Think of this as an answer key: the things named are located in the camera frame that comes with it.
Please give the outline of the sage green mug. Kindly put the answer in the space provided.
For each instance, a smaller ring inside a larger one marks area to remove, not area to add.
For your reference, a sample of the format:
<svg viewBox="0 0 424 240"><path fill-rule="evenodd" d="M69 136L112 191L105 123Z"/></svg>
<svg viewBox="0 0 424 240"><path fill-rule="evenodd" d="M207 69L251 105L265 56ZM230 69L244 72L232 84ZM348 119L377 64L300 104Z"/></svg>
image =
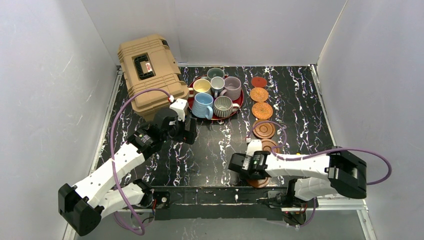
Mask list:
<svg viewBox="0 0 424 240"><path fill-rule="evenodd" d="M210 69L207 71L207 73L206 73L206 77L207 77L209 80L213 79L214 77L221 77L221 78L224 78L224 77L225 77L225 72L224 72L221 68L213 67L213 68L210 68Z"/></svg>

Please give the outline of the red round tray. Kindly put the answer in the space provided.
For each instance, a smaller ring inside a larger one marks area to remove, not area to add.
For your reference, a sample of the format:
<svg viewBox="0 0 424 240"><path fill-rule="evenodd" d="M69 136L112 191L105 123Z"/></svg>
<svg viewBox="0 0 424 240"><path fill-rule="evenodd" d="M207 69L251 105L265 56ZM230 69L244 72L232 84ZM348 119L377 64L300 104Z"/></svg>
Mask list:
<svg viewBox="0 0 424 240"><path fill-rule="evenodd" d="M212 120L212 121L218 121L218 120L225 120L225 119L228 119L228 118L230 118L230 117L232 117L232 116L234 116L234 115L236 115L239 111L240 111L240 109L241 109L241 107L243 106L243 103L244 103L244 100L245 100L245 94L244 94L244 90L243 90L243 88L241 87L241 95L240 95L240 97L237 99L237 100L235 100L235 101L232 101L233 103L235 103L235 104L239 104L240 105L240 108L236 111L236 112L234 112L234 113L232 113L229 117L226 117L226 118L219 118L219 117L217 117L217 116L215 116L214 114L213 114L213 117L211 118L211 119L209 119L209 120ZM192 98L188 98L188 107L189 107L189 110L191 111L191 113L192 113L192 105L193 105L193 102L194 102L194 97L192 97Z"/></svg>

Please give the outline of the dark wooden coaster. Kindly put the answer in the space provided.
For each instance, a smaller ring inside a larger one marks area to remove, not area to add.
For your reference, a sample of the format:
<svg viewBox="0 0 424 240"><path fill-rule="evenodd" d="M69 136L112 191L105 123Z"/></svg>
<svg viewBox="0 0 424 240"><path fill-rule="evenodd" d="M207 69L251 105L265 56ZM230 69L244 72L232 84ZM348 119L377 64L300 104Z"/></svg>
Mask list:
<svg viewBox="0 0 424 240"><path fill-rule="evenodd" d="M253 134L259 139L271 139L276 133L275 125L266 121L266 119L258 119L253 123L253 126L256 126Z"/></svg>

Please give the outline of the grey ribbed mug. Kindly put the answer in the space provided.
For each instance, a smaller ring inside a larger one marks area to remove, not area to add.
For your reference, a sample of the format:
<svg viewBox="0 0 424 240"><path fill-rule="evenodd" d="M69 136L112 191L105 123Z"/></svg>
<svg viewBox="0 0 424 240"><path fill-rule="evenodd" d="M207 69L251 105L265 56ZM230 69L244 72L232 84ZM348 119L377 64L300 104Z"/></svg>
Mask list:
<svg viewBox="0 0 424 240"><path fill-rule="evenodd" d="M240 105L233 103L227 96L219 96L213 103L213 114L219 118L227 118L235 113L240 108Z"/></svg>

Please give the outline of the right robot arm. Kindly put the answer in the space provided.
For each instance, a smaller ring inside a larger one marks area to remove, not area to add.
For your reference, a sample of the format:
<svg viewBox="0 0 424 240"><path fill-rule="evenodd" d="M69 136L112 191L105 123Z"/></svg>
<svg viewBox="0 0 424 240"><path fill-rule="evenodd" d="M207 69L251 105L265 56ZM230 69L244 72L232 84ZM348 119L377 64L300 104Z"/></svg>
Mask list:
<svg viewBox="0 0 424 240"><path fill-rule="evenodd" d="M287 190L289 200L307 202L332 194L350 199L367 197L367 164L347 150L318 155L234 153L228 168L251 180L295 176Z"/></svg>

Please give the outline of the red round coaster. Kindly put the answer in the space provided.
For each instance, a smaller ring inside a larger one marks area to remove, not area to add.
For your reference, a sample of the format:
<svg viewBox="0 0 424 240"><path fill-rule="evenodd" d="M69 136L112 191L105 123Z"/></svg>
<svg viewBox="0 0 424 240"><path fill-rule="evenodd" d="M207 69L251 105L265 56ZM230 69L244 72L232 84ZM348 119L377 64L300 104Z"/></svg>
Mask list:
<svg viewBox="0 0 424 240"><path fill-rule="evenodd" d="M267 79L260 76L255 76L251 79L251 85L255 88L265 88L268 84Z"/></svg>

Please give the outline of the front aluminium frame rail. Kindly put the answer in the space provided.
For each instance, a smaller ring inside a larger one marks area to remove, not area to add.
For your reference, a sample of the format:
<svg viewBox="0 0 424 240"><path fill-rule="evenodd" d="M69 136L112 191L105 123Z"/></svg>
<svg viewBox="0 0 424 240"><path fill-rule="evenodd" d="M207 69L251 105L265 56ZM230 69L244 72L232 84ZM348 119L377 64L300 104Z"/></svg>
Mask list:
<svg viewBox="0 0 424 240"><path fill-rule="evenodd" d="M175 208L176 206L259 206L299 210L367 210L363 199L329 194L316 200L288 199L286 187L165 187L155 186L150 190L136 191L134 186L123 188L124 194L132 205L142 208L154 206L156 209Z"/></svg>

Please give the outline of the lilac textured mug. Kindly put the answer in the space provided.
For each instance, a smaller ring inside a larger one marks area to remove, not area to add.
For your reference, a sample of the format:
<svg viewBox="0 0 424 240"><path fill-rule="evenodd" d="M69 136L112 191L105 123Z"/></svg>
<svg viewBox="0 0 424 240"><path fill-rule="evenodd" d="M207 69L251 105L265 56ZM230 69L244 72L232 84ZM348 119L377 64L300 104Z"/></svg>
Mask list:
<svg viewBox="0 0 424 240"><path fill-rule="evenodd" d="M236 101L242 92L242 83L241 81L234 76L229 76L224 79L224 88L219 94L219 96L226 96L232 101Z"/></svg>

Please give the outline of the brown wooden coaster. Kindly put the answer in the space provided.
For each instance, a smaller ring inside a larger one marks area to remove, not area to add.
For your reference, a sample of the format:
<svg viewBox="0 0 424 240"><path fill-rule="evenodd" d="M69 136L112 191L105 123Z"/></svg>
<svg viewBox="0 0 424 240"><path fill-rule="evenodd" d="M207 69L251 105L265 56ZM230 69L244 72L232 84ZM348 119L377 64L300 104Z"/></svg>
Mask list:
<svg viewBox="0 0 424 240"><path fill-rule="evenodd" d="M281 152L281 148L278 146L278 144L272 140L272 139L262 139L262 150L263 151L272 151L272 147L274 147L274 152L279 154Z"/></svg>

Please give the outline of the light blue textured mug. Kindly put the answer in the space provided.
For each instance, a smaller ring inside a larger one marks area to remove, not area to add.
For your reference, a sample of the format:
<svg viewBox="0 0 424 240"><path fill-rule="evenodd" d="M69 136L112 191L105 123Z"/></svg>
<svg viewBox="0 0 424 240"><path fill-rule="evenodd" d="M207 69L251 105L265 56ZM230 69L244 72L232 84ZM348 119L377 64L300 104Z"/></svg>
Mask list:
<svg viewBox="0 0 424 240"><path fill-rule="evenodd" d="M211 120L214 99L209 93L198 93L194 97L191 111L197 118Z"/></svg>

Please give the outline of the woven rattan coaster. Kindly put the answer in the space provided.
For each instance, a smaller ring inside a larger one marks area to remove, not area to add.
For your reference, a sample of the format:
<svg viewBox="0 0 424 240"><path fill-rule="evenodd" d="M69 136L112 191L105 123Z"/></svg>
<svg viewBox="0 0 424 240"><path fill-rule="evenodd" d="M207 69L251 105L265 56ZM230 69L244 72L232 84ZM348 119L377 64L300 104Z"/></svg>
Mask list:
<svg viewBox="0 0 424 240"><path fill-rule="evenodd" d="M250 98L255 102L265 102L269 98L269 93L261 87L254 87L249 92Z"/></svg>
<svg viewBox="0 0 424 240"><path fill-rule="evenodd" d="M257 119L261 120L269 119L274 113L272 106L266 102L255 103L252 106L251 111Z"/></svg>

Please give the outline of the grey printed mug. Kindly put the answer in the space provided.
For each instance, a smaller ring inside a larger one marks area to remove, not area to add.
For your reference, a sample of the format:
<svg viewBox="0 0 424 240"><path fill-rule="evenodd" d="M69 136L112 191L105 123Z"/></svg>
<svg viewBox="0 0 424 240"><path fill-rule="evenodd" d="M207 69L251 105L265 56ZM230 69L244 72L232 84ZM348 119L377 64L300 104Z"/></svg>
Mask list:
<svg viewBox="0 0 424 240"><path fill-rule="evenodd" d="M214 99L220 96L225 86L225 80L220 76L215 76L210 80L210 89Z"/></svg>

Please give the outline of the cream yellow mug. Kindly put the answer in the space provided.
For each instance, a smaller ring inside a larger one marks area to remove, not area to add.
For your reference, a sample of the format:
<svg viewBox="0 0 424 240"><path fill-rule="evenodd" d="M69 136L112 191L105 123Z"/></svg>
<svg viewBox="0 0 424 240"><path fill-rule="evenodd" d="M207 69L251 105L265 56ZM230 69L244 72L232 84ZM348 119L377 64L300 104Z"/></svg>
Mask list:
<svg viewBox="0 0 424 240"><path fill-rule="evenodd" d="M200 78L192 83L192 86L188 88L189 98L194 98L199 93L206 93L211 95L211 83L209 80Z"/></svg>

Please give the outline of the tan plastic tool case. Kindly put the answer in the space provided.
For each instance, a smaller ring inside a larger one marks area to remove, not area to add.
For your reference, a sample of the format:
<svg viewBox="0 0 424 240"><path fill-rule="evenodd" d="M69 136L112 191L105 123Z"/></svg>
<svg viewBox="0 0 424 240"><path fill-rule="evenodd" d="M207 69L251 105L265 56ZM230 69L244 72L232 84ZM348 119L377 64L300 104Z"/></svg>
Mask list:
<svg viewBox="0 0 424 240"><path fill-rule="evenodd" d="M151 34L121 43L117 56L129 98L147 89L162 89L176 99L189 98L189 87L163 36Z"/></svg>

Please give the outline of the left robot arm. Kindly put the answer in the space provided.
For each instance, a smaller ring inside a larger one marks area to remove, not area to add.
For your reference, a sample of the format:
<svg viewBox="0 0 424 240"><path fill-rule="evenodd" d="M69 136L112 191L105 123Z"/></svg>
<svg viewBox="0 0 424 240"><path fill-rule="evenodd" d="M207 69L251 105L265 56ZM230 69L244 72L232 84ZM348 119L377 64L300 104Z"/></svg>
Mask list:
<svg viewBox="0 0 424 240"><path fill-rule="evenodd" d="M154 209L164 191L155 193L149 183L136 179L125 187L119 181L169 140L192 145L197 137L197 118L180 117L171 108L162 108L152 121L143 123L111 158L73 186L58 190L58 212L80 236L91 233L101 220L127 206Z"/></svg>

